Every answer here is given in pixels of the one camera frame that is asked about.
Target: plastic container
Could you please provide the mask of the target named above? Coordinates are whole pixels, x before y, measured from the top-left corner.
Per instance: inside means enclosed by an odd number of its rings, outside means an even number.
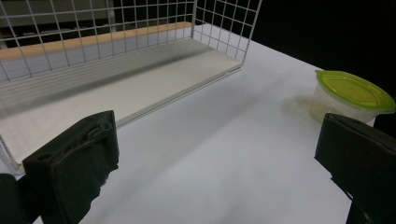
[[[315,72],[318,85],[309,112],[320,123],[326,113],[367,123],[378,114],[395,112],[394,100],[375,84],[346,72]]]

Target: white wire rack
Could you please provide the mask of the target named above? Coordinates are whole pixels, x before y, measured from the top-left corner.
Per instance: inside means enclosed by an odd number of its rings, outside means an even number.
[[[260,5],[261,0],[2,0],[0,83],[183,38],[244,61]]]
[[[80,118],[111,109],[120,127],[230,74],[261,2],[0,0],[0,161],[21,174]]]

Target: white tabletop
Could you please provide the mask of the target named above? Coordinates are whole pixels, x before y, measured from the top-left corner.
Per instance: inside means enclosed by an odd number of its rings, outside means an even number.
[[[315,69],[253,42],[242,71],[121,127],[120,169],[81,223],[346,223],[314,159]]]

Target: green lid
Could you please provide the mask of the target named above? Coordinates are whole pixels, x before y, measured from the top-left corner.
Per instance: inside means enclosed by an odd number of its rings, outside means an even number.
[[[315,71],[320,86],[333,98],[361,110],[393,113],[394,100],[375,84],[346,72]]]

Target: white wire grid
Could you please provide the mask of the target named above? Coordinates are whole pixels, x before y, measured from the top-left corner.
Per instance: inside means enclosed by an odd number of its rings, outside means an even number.
[[[194,38],[244,61],[261,2],[1,0],[0,83],[183,38]],[[40,53],[29,51],[32,43]],[[51,43],[56,43],[58,50],[53,50]],[[10,49],[14,56],[7,58]]]

